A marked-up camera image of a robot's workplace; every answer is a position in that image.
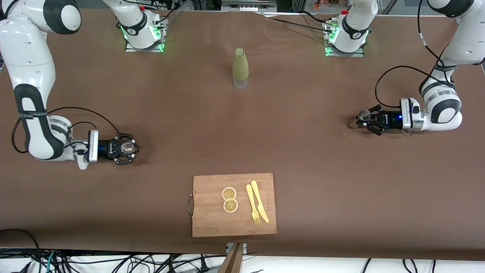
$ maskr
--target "cutting board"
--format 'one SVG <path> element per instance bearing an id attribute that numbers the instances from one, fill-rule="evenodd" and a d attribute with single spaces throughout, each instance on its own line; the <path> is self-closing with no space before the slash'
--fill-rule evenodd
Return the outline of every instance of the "cutting board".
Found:
<path id="1" fill-rule="evenodd" d="M 246 185 L 255 180 L 269 222 L 261 215 L 256 225 L 251 216 L 251 203 Z M 238 209 L 227 213 L 223 209 L 222 191 L 226 187 L 236 190 Z M 222 174 L 194 176 L 194 212 L 192 237 L 242 236 L 276 234 L 275 191 L 272 173 Z"/>

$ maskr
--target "table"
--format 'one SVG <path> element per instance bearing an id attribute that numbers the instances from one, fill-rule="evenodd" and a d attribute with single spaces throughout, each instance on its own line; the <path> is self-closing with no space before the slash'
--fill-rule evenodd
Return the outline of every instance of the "table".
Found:
<path id="1" fill-rule="evenodd" d="M 377 104 L 373 89 L 385 70 L 433 66 L 415 17 L 376 17 L 366 57 L 338 58 L 325 56 L 318 31 L 243 12 L 184 12 L 169 27 L 164 53 L 127 53 L 110 10 L 81 14 L 77 34 L 48 35 L 57 68 L 48 107 L 96 110 L 132 133 L 142 151 L 129 166 L 102 162 L 85 171 L 17 154 L 15 100 L 0 74 L 1 229 L 27 229 L 53 249 L 218 254 L 240 240 L 258 255 L 485 259 L 481 67 L 453 75 L 463 102 L 457 130 L 407 138 L 347 127 Z M 455 28 L 452 19 L 422 18 L 435 51 Z M 236 47 L 250 66 L 243 91 L 232 86 Z M 380 98 L 420 101 L 422 80 L 398 70 L 380 84 Z M 59 114 L 114 136 L 92 114 Z M 192 238 L 192 177 L 257 172 L 274 174 L 277 234 Z M 12 235 L 0 245 L 31 243 Z"/>

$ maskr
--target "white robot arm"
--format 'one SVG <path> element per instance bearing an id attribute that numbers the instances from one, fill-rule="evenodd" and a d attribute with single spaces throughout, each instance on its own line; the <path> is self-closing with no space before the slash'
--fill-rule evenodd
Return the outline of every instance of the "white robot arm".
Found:
<path id="1" fill-rule="evenodd" d="M 426 104 L 420 108 L 414 98 L 403 98 L 400 111 L 384 111 L 381 105 L 362 110 L 357 124 L 381 135 L 386 129 L 446 131 L 462 121 L 461 101 L 451 78 L 460 64 L 479 64 L 485 59 L 485 3 L 480 0 L 429 0 L 429 6 L 448 17 L 460 16 L 452 41 L 420 85 Z"/>
<path id="2" fill-rule="evenodd" d="M 357 51 L 364 44 L 378 10 L 377 0 L 353 0 L 348 13 L 336 18 L 335 34 L 329 42 L 342 52 Z"/>
<path id="3" fill-rule="evenodd" d="M 145 49 L 160 40 L 160 15 L 137 4 L 121 0 L 103 0 L 121 24 L 125 39 L 135 48 Z"/>
<path id="4" fill-rule="evenodd" d="M 0 52 L 12 81 L 26 150 L 40 160 L 77 160 L 80 169 L 85 169 L 89 162 L 97 162 L 99 157 L 113 159 L 117 164 L 131 162 L 138 151 L 131 135 L 118 133 L 114 139 L 99 140 L 98 131 L 92 130 L 89 139 L 72 139 L 71 122 L 47 113 L 55 67 L 46 32 L 77 32 L 81 14 L 76 2 L 4 0 L 0 3 Z M 129 159 L 122 161 L 120 156 Z"/>

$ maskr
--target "green bottle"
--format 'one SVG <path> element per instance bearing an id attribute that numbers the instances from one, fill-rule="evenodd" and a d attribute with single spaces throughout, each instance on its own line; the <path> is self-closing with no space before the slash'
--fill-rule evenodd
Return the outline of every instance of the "green bottle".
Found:
<path id="1" fill-rule="evenodd" d="M 237 89 L 244 89 L 249 84 L 249 66 L 244 49 L 237 48 L 232 61 L 232 81 Z"/>

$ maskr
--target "lemon slice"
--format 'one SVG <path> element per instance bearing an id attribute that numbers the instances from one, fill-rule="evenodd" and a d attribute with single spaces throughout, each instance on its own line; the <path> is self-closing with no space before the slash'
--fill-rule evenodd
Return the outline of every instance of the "lemon slice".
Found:
<path id="1" fill-rule="evenodd" d="M 224 198 L 224 200 L 236 198 L 236 195 L 236 190 L 233 187 L 227 187 L 222 190 L 222 198 Z"/>
<path id="2" fill-rule="evenodd" d="M 223 208 L 228 213 L 233 213 L 238 209 L 238 202 L 234 198 L 229 198 L 224 201 Z"/>

